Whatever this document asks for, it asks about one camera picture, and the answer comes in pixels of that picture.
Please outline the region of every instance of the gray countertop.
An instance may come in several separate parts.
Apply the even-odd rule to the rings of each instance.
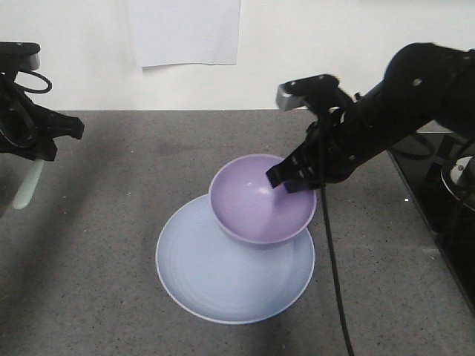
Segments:
[[[286,156],[305,111],[70,112],[31,204],[10,202],[30,162],[0,155],[1,355],[344,355],[321,210],[302,297],[269,320],[224,326],[180,308],[154,252],[167,219],[252,153]],[[357,355],[473,355],[475,319],[386,153],[327,196]]]

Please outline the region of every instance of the plate rim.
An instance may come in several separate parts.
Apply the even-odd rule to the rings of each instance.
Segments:
[[[271,315],[268,315],[268,316],[265,316],[265,317],[258,317],[258,318],[255,318],[255,319],[251,319],[251,320],[220,320],[220,319],[217,319],[217,318],[213,318],[213,317],[208,317],[206,315],[203,315],[203,314],[200,314],[196,311],[193,311],[192,309],[190,309],[188,306],[184,305],[183,303],[181,303],[169,290],[168,286],[166,285],[166,283],[164,282],[164,279],[162,277],[162,274],[160,273],[160,269],[158,267],[158,248],[160,246],[160,240],[163,236],[163,232],[165,231],[167,225],[173,220],[173,218],[180,213],[180,211],[182,209],[184,209],[187,205],[189,204],[192,204],[194,201],[196,200],[199,200],[199,199],[206,199],[208,196],[208,194],[204,194],[204,195],[201,195],[199,197],[196,197],[192,200],[190,200],[189,202],[185,203],[184,205],[182,205],[178,210],[176,210],[171,216],[170,218],[167,220],[167,222],[165,223],[165,225],[163,226],[161,232],[160,232],[160,235],[158,237],[158,241],[157,241],[157,247],[155,248],[155,267],[156,267],[156,270],[157,270],[157,273],[158,273],[158,277],[160,279],[160,282],[162,283],[162,286],[163,288],[166,290],[167,294],[172,298],[172,300],[178,304],[179,306],[181,306],[183,309],[185,309],[188,313],[190,314],[193,314],[194,316],[196,317],[199,317],[201,319],[204,319],[204,320],[207,320],[207,321],[211,321],[213,323],[219,323],[219,324],[223,324],[223,325],[245,325],[245,324],[251,324],[251,323],[257,323],[259,321],[264,321],[264,320],[267,320],[267,319],[270,319],[271,317],[274,317],[276,315],[279,315],[280,313],[284,312],[285,310],[287,310],[290,306],[292,306],[297,300],[298,298],[300,298],[302,296],[302,294],[307,290],[307,287],[308,285],[310,284],[310,281],[312,280],[312,276],[313,276],[313,272],[315,270],[315,262],[316,262],[316,253],[315,253],[315,244],[313,243],[313,238],[312,238],[312,235],[310,234],[309,230],[307,227],[305,227],[301,232],[305,231],[306,232],[306,235],[308,237],[308,239],[310,240],[310,245],[312,246],[312,266],[310,268],[310,271],[309,271],[309,276],[307,278],[307,281],[305,282],[305,284],[303,285],[303,287],[301,288],[301,290],[296,294],[296,296],[292,299],[292,301],[290,303],[287,303],[283,308],[280,308],[279,310],[277,310],[274,314],[271,314]]]

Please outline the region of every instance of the purple bowl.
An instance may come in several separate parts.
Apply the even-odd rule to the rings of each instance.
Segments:
[[[309,224],[315,213],[314,191],[287,193],[272,189],[266,171],[282,161],[268,154],[232,160],[214,176],[209,199],[218,225],[230,236],[248,243],[279,243]]]

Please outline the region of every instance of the white wall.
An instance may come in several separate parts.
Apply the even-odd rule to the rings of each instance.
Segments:
[[[320,73],[365,93],[411,42],[475,47],[472,1],[242,0],[236,66],[143,70],[127,10],[126,0],[4,0],[0,41],[40,44],[53,90],[31,97],[53,110],[275,108],[278,84]]]

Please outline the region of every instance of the bowl rim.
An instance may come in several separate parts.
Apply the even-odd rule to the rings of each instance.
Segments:
[[[242,237],[240,236],[239,234],[236,234],[235,232],[233,232],[232,230],[230,230],[227,226],[225,226],[223,224],[223,222],[221,222],[220,218],[216,215],[216,213],[214,212],[214,206],[213,206],[213,202],[212,202],[212,189],[213,189],[213,186],[214,184],[216,183],[216,179],[219,177],[219,175],[225,170],[227,169],[230,165],[233,165],[235,164],[237,161],[240,161],[242,159],[248,159],[250,157],[254,157],[254,156],[259,156],[259,157],[270,157],[270,158],[276,158],[278,159],[279,161],[283,160],[284,158],[283,157],[280,157],[280,156],[276,156],[276,155],[273,155],[273,154],[247,154],[246,156],[239,156],[238,158],[234,158],[233,160],[227,162],[223,167],[221,167],[217,173],[214,175],[212,181],[211,181],[211,184],[209,185],[209,189],[208,189],[208,201],[209,201],[209,205],[211,207],[211,210],[213,212],[213,216],[214,216],[214,220],[216,221],[216,223],[218,224],[218,226],[220,228],[223,229],[223,231],[228,234],[229,236],[231,237],[234,237],[235,239],[237,240],[240,240],[240,241],[243,241],[245,243],[253,243],[255,245],[271,245],[271,244],[274,244],[274,243],[282,243],[284,241],[287,241],[287,240],[290,240],[292,239],[293,237],[297,236],[298,234],[300,234],[309,224],[310,222],[312,221],[313,219],[313,216],[315,215],[315,210],[317,208],[317,194],[315,191],[312,191],[313,194],[312,194],[312,197],[313,197],[313,204],[312,204],[312,209],[310,211],[310,214],[309,216],[307,217],[307,220],[305,221],[305,223],[296,231],[294,231],[293,233],[291,233],[290,235],[287,235],[279,240],[276,240],[276,241],[272,241],[270,243],[268,242],[265,242],[265,241],[256,241],[256,240],[251,240],[251,239],[246,239],[245,237]]]

